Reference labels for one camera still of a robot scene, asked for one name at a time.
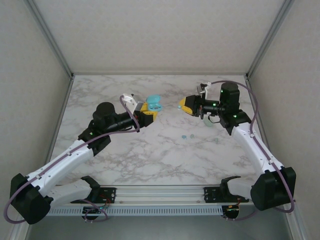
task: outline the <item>floor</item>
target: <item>floor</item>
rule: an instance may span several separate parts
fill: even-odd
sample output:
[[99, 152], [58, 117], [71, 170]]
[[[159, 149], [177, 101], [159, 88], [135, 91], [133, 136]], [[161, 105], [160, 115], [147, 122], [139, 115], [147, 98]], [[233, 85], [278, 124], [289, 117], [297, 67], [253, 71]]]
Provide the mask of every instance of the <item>floor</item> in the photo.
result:
[[[243, 76], [77, 75], [52, 159], [88, 126], [99, 103], [111, 102], [117, 113], [123, 113], [121, 94], [144, 99], [159, 94], [163, 110], [156, 122], [140, 133], [113, 135], [101, 153], [74, 169], [60, 184], [86, 175], [101, 185], [214, 185], [235, 175], [254, 179], [254, 169], [244, 151], [219, 124], [208, 127], [200, 118], [178, 109], [181, 99], [197, 94], [199, 83], [219, 80], [245, 83]], [[216, 84], [208, 98], [219, 100], [219, 95], [220, 84]], [[240, 108], [252, 118], [249, 94], [242, 87]]]
[[[252, 211], [242, 206], [241, 216]], [[46, 217], [27, 240], [291, 240], [285, 214], [269, 209], [244, 221], [220, 216], [119, 216], [85, 223], [78, 217]]]

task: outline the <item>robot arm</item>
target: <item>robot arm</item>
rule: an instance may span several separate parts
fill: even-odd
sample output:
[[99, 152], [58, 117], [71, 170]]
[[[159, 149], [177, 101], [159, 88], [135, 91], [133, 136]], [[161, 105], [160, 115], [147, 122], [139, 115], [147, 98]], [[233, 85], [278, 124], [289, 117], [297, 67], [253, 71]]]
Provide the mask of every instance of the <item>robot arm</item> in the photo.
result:
[[255, 135], [251, 119], [239, 109], [238, 85], [234, 82], [223, 83], [219, 101], [207, 99], [207, 88], [210, 85], [211, 83], [201, 84], [197, 87], [198, 95], [182, 99], [181, 109], [201, 119], [204, 115], [219, 116], [220, 124], [244, 150], [258, 176], [256, 182], [244, 180], [239, 176], [227, 178], [221, 181], [220, 188], [227, 189], [226, 195], [251, 199], [256, 208], [261, 211], [290, 203], [287, 190], [274, 166], [280, 169], [292, 196], [296, 173], [291, 167], [284, 167], [271, 154], [263, 141]]
[[109, 134], [138, 132], [156, 120], [158, 112], [149, 111], [148, 104], [137, 96], [124, 94], [121, 101], [125, 102], [126, 112], [117, 114], [110, 102], [99, 104], [88, 128], [67, 150], [27, 176], [19, 173], [13, 177], [10, 197], [16, 197], [11, 204], [29, 224], [39, 222], [51, 208], [79, 199], [94, 201], [100, 185], [89, 176], [63, 186], [56, 184], [77, 166], [101, 152], [111, 142]]

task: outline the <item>white wall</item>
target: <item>white wall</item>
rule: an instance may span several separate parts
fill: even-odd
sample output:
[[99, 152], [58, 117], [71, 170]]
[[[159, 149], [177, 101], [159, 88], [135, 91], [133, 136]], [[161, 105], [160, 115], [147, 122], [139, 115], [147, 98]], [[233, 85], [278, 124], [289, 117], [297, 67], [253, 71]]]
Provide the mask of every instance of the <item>white wall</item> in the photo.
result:
[[12, 228], [2, 217], [10, 181], [44, 163], [67, 87], [24, 2], [0, 1], [0, 239]]
[[320, 1], [296, 0], [251, 79], [271, 150], [297, 173], [294, 197], [318, 239]]
[[74, 73], [244, 74], [284, 0], [35, 0]]

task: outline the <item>white marble surface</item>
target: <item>white marble surface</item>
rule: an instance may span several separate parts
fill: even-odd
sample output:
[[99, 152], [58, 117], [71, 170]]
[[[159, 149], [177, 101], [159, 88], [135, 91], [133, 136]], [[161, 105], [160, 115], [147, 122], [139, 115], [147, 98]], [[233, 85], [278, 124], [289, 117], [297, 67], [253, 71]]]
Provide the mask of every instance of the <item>white marble surface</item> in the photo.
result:
[[[144, 98], [159, 94], [163, 110], [156, 122], [142, 128], [140, 133], [112, 135], [111, 143], [100, 154], [74, 169], [61, 184], [86, 175], [101, 185], [206, 185], [219, 184], [221, 179], [234, 175], [255, 178], [244, 151], [226, 130], [219, 124], [207, 127], [200, 118], [178, 109], [182, 98], [197, 94], [199, 83], [218, 80], [245, 83], [243, 76], [76, 76], [53, 158], [77, 139], [101, 102], [111, 102], [117, 113], [123, 113], [121, 94]], [[209, 99], [219, 100], [220, 85], [212, 86]], [[252, 118], [249, 94], [243, 88], [240, 107]]]

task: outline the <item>small blue piece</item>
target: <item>small blue piece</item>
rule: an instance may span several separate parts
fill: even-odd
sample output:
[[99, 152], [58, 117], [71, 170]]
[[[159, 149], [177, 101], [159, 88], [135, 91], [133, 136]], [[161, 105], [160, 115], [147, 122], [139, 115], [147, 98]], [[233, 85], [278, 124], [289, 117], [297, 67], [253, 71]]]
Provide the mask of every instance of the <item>small blue piece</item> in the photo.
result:
[[159, 103], [161, 96], [150, 95], [146, 98], [146, 103], [148, 104], [148, 111], [160, 112], [162, 110], [162, 105]]

